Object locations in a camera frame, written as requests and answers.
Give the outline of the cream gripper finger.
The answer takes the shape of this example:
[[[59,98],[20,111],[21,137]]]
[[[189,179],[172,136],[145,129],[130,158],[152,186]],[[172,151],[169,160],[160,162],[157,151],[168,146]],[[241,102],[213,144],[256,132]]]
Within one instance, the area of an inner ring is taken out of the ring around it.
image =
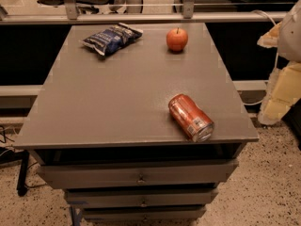
[[[277,47],[280,27],[281,23],[274,25],[268,32],[260,36],[257,44],[264,48]]]
[[[301,64],[289,62],[270,74],[266,95],[262,100],[258,121],[264,125],[279,122],[301,99]]]

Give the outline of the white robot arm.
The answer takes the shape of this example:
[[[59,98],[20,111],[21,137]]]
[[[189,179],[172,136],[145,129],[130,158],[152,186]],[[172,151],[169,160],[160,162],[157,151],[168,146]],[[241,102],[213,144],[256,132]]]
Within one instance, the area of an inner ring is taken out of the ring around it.
[[[277,49],[275,64],[279,57],[289,61],[283,69],[274,67],[261,102],[258,121],[273,125],[301,99],[301,0],[280,23],[261,36],[257,44]]]

